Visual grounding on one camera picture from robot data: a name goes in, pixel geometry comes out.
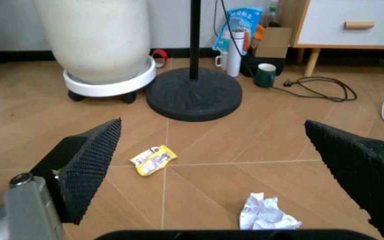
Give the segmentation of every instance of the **black bar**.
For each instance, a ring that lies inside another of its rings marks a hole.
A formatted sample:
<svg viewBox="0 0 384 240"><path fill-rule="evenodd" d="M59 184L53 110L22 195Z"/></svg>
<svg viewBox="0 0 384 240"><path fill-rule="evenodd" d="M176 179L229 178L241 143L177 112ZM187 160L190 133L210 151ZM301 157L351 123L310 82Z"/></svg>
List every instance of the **black bar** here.
<svg viewBox="0 0 384 240"><path fill-rule="evenodd" d="M190 79L197 80L200 61L201 0L190 1Z"/></svg>

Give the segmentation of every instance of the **white pot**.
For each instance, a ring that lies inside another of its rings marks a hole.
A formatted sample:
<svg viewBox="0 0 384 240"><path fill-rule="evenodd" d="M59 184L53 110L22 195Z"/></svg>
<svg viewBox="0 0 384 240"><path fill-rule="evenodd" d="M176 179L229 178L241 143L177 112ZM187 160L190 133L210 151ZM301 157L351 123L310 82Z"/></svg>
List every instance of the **white pot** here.
<svg viewBox="0 0 384 240"><path fill-rule="evenodd" d="M52 52L89 84L128 80L150 50L147 0L34 0Z"/></svg>

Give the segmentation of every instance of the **snack wrapper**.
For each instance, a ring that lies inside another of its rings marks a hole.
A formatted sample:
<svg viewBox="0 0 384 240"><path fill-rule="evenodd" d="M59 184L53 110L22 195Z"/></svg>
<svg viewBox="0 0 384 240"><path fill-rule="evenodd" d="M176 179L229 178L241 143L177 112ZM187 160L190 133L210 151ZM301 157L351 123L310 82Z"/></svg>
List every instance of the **snack wrapper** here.
<svg viewBox="0 0 384 240"><path fill-rule="evenodd" d="M149 176L154 172L164 168L171 160L176 159L177 155L167 146L153 146L130 159L141 176Z"/></svg>

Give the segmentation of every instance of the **crumpled paper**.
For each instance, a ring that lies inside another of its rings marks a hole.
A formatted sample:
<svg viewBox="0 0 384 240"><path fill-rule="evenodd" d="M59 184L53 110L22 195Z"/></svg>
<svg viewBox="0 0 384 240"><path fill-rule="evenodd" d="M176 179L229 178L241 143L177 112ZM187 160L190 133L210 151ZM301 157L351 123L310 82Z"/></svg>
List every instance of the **crumpled paper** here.
<svg viewBox="0 0 384 240"><path fill-rule="evenodd" d="M278 208L278 198L264 199L262 193L251 193L239 216L239 229L297 229L301 221Z"/></svg>

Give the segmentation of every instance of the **green mug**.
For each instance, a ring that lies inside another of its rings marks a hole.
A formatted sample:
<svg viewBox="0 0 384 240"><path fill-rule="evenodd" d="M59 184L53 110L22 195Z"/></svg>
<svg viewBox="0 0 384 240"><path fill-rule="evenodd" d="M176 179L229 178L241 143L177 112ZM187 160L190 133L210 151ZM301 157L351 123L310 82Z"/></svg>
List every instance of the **green mug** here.
<svg viewBox="0 0 384 240"><path fill-rule="evenodd" d="M261 88L274 86L277 68L269 63L261 63L257 66L257 73L254 76L254 84Z"/></svg>

